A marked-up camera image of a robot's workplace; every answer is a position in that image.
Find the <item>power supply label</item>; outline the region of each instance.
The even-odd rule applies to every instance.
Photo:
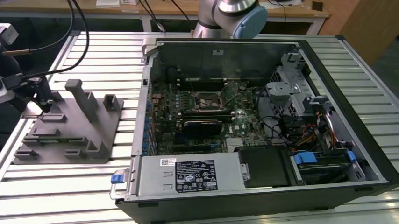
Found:
[[[175,168],[179,193],[218,190],[214,160],[176,162]]]

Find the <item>blue latch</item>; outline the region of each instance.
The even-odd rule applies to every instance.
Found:
[[[352,151],[348,151],[348,157],[350,157],[351,162],[354,162],[356,160],[356,156]]]
[[[298,153],[294,159],[296,164],[318,162],[316,156],[311,152]]]
[[[111,183],[124,183],[124,175],[123,174],[112,174]]]

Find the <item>table leg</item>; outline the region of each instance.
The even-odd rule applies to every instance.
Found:
[[[151,28],[151,17],[148,15],[142,16],[143,31],[152,32]]]
[[[311,24],[310,29],[307,30],[307,35],[318,35],[324,24],[326,18],[316,18]]]

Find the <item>slotted metal table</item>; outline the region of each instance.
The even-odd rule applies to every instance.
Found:
[[[0,153],[0,220],[3,224],[28,223],[134,223],[118,209],[108,192],[111,174],[130,166],[135,117],[142,79],[142,42],[147,37],[190,37],[187,33],[91,32],[91,46],[80,65],[50,77],[51,88],[63,97],[70,78],[84,81],[83,88],[102,98],[116,94],[124,110],[114,143],[112,160],[88,165],[12,165],[34,119],[20,119]],[[399,169],[399,101],[344,40],[335,36],[259,35],[259,39],[306,39],[338,86],[354,106],[394,166]],[[70,37],[52,70],[79,59],[86,35]],[[322,85],[312,76],[319,92]],[[187,223],[398,223],[399,189],[368,196],[332,210],[283,213]]]

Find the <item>motherboard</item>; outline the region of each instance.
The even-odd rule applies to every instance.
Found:
[[[239,79],[154,82],[156,154],[223,153],[266,145],[255,108],[259,89]]]

